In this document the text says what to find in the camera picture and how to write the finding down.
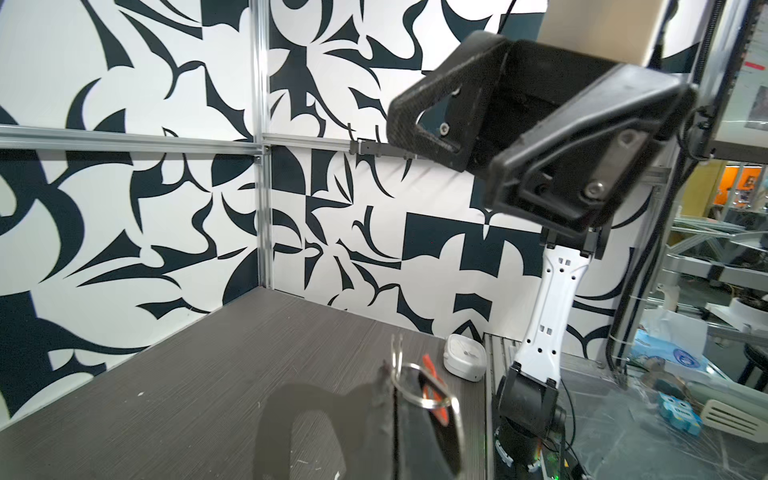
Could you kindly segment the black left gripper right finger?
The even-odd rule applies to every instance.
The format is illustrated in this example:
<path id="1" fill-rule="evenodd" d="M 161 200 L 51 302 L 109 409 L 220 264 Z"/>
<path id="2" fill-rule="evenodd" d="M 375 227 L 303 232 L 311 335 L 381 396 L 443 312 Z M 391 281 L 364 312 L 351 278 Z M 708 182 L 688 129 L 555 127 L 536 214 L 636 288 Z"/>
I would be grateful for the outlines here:
<path id="1" fill-rule="evenodd" d="M 460 479 L 462 451 L 451 408 L 446 407 L 444 425 L 430 410 L 405 398 L 406 393 L 423 394 L 428 385 L 421 372 L 405 369 L 396 388 L 395 425 L 396 479 Z"/>

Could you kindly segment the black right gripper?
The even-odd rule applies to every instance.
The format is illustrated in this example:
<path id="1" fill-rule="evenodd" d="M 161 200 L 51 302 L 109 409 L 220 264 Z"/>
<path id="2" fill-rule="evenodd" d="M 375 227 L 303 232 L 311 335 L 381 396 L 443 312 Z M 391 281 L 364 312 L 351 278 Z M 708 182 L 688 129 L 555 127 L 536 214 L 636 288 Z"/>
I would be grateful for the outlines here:
<path id="1" fill-rule="evenodd" d="M 386 137 L 488 172 L 486 209 L 582 235 L 616 212 L 697 99 L 679 76 L 615 65 L 475 31 L 391 101 Z"/>

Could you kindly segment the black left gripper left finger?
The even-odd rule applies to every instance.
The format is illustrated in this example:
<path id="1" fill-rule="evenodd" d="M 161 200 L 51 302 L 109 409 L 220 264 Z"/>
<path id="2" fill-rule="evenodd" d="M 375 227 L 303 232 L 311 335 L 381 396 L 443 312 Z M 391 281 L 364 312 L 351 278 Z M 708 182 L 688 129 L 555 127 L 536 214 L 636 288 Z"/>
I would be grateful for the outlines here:
<path id="1" fill-rule="evenodd" d="M 392 367 L 381 365 L 370 383 L 340 395 L 335 426 L 345 462 L 343 479 L 395 479 L 396 428 Z"/>

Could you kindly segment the red key tag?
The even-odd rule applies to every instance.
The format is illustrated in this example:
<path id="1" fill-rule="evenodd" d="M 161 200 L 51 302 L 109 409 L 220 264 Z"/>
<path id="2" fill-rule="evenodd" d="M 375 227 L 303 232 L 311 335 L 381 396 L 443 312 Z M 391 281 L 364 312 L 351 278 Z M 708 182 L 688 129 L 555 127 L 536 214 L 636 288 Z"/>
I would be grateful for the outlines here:
<path id="1" fill-rule="evenodd" d="M 438 382 L 439 386 L 444 385 L 444 382 L 439 377 L 436 366 L 429 354 L 422 355 L 421 366 Z M 447 402 L 447 396 L 444 395 L 442 391 L 436 388 L 433 384 L 427 382 L 422 388 L 422 397 L 424 399 L 440 403 L 440 406 L 431 409 L 430 413 L 441 426 L 448 427 L 451 423 L 451 420 L 450 413 L 448 411 L 450 404 Z"/>

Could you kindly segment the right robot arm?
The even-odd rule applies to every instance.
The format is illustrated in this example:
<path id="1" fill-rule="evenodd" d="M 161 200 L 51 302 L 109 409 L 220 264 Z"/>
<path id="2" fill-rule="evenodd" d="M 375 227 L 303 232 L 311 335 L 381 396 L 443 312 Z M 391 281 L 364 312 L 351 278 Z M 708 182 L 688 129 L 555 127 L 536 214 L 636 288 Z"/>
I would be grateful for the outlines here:
<path id="1" fill-rule="evenodd" d="M 482 179 L 487 210 L 542 228 L 541 284 L 493 401 L 510 477 L 542 465 L 545 440 L 564 430 L 562 343 L 577 288 L 696 97 L 653 68 L 475 31 L 389 105 L 392 145 Z"/>

